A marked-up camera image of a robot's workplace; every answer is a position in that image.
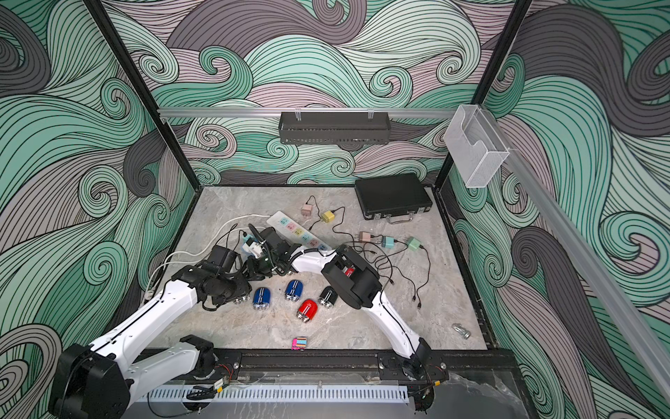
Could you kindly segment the yellow USB charger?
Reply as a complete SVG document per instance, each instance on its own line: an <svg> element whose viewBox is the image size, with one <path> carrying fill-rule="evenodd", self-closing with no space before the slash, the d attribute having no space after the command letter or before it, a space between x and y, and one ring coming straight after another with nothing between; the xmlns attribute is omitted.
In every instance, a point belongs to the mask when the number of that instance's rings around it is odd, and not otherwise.
<svg viewBox="0 0 670 419"><path fill-rule="evenodd" d="M335 215L332 211L325 211L321 214L320 218L325 223L331 223L334 220Z"/></svg>

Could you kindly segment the light green USB charger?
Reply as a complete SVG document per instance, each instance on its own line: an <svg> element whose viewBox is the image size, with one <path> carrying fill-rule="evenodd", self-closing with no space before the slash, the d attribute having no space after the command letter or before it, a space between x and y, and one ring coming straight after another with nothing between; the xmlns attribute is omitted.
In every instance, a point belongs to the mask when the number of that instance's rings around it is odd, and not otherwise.
<svg viewBox="0 0 670 419"><path fill-rule="evenodd" d="M412 251L418 251L420 248L422 248L422 241L420 241L416 237L410 237L407 240L406 245L407 245L408 249L410 249Z"/></svg>

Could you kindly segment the teal USB charger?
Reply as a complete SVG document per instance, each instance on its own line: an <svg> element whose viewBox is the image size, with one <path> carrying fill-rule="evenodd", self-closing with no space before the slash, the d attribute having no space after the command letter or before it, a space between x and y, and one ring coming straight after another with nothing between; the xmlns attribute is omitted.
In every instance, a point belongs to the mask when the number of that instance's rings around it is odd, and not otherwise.
<svg viewBox="0 0 670 419"><path fill-rule="evenodd" d="M392 249L395 246L395 239L393 237L383 236L380 245L382 248Z"/></svg>

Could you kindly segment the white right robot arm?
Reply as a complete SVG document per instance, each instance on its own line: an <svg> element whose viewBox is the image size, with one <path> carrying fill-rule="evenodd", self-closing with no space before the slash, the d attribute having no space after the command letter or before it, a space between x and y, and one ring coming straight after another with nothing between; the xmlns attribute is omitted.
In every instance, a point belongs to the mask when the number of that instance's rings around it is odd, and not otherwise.
<svg viewBox="0 0 670 419"><path fill-rule="evenodd" d="M304 272L322 275L343 302L371 317L403 360L406 375L419 375L431 347L401 319L384 292L380 274L354 248L347 244L334 250L308 248L289 243L272 227L260 231L250 223L248 228L249 257L241 268L245 279L260 281Z"/></svg>

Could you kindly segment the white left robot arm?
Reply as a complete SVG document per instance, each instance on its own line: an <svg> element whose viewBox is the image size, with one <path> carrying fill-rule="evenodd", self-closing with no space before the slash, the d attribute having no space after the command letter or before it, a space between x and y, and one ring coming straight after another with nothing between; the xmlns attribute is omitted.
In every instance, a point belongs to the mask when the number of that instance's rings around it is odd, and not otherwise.
<svg viewBox="0 0 670 419"><path fill-rule="evenodd" d="M138 361L167 326L199 303L221 307L251 292L234 269L241 256L214 246L204 260L176 272L155 297L86 346L73 344L59 357L48 411L57 418L120 418L142 396L175 377L214 374L214 345L195 335Z"/></svg>

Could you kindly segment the pink end USB charger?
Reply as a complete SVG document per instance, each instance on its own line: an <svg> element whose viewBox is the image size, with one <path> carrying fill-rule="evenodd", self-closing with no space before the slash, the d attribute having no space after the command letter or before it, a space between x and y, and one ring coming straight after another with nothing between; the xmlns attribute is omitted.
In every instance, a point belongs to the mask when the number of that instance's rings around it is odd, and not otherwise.
<svg viewBox="0 0 670 419"><path fill-rule="evenodd" d="M304 204L301 207L301 214L309 218L313 213L313 206L311 204Z"/></svg>

